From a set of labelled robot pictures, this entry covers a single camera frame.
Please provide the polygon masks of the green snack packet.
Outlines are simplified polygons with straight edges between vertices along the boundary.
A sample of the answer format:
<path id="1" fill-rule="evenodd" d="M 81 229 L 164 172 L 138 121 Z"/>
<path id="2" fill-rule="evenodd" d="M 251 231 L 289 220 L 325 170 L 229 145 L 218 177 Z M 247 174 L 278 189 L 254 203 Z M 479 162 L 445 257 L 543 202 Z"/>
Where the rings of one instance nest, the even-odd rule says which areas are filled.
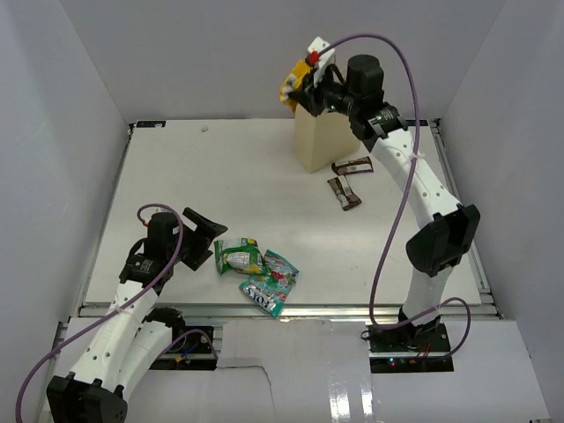
<path id="1" fill-rule="evenodd" d="M 266 273 L 263 255 L 258 243 L 252 238 L 216 240 L 214 242 L 215 264 L 219 275 L 236 271 L 246 275 Z"/>

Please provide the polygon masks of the yellow snack bar wrapper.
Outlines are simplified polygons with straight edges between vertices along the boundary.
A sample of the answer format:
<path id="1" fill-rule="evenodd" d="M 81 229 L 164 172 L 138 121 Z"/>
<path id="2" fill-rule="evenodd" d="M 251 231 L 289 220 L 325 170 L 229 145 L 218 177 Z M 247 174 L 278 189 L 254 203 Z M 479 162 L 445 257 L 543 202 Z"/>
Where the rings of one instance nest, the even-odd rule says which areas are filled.
<path id="1" fill-rule="evenodd" d="M 279 91 L 279 100 L 288 106 L 289 110 L 294 114 L 298 105 L 297 100 L 290 98 L 290 94 L 299 91 L 302 88 L 304 79 L 313 70 L 307 59 L 302 59 L 296 63 L 292 71 L 286 76 L 285 82 Z"/>

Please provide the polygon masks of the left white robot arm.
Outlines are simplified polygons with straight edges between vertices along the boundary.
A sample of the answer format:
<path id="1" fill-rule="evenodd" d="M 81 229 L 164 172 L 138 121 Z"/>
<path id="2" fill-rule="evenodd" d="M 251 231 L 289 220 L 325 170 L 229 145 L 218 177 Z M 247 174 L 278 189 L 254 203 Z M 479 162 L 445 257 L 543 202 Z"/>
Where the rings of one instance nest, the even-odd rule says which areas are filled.
<path id="1" fill-rule="evenodd" d="M 55 422 L 124 422 L 129 400 L 153 362 L 167 352 L 193 350 L 199 339 L 215 351 L 212 335 L 185 324 L 182 312 L 156 305 L 165 284 L 182 263 L 197 271 L 212 256 L 212 242 L 227 228 L 190 208 L 177 213 L 153 204 L 142 223 L 145 237 L 130 248 L 107 313 L 67 338 L 93 338 L 66 375 L 55 375 L 47 400 Z"/>

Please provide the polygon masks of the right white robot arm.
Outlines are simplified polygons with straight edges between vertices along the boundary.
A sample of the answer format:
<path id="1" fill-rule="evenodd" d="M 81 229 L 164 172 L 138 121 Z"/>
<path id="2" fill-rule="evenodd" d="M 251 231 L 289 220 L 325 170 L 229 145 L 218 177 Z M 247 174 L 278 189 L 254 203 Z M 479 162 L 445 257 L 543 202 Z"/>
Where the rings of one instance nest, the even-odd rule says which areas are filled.
<path id="1" fill-rule="evenodd" d="M 469 251 L 478 228 L 478 208 L 463 205 L 419 153 L 419 133 L 411 133 L 397 108 L 383 98 L 383 69 L 370 55 L 349 59 L 340 73 L 329 54 L 313 51 L 305 72 L 292 84 L 289 98 L 312 116 L 336 112 L 347 117 L 353 135 L 380 162 L 402 190 L 400 205 L 409 206 L 418 232 L 406 243 L 412 279 L 398 322 L 373 323 L 371 338 L 384 333 L 416 352 L 440 326 L 442 295 L 452 271 Z"/>

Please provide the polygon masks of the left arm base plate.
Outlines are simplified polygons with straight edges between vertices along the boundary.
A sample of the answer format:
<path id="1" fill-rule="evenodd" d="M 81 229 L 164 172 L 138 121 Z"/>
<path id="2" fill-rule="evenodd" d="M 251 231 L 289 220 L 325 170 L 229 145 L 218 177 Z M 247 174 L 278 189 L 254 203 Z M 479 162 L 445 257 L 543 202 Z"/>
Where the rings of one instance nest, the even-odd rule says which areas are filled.
<path id="1" fill-rule="evenodd" d="M 198 332 L 176 342 L 170 350 L 152 363 L 151 370 L 212 371 L 216 364 L 217 361 L 212 355 L 212 344 Z"/>

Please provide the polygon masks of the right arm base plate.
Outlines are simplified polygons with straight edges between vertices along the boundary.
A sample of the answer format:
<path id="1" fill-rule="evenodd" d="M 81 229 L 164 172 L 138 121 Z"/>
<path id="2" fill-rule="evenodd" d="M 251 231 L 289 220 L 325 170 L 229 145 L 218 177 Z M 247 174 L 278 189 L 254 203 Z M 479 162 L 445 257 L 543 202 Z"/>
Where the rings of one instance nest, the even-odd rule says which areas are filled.
<path id="1" fill-rule="evenodd" d="M 376 330 L 368 326 L 360 333 L 368 342 L 370 370 L 373 375 L 451 373 L 451 350 L 446 326 L 408 339 L 399 331 Z"/>

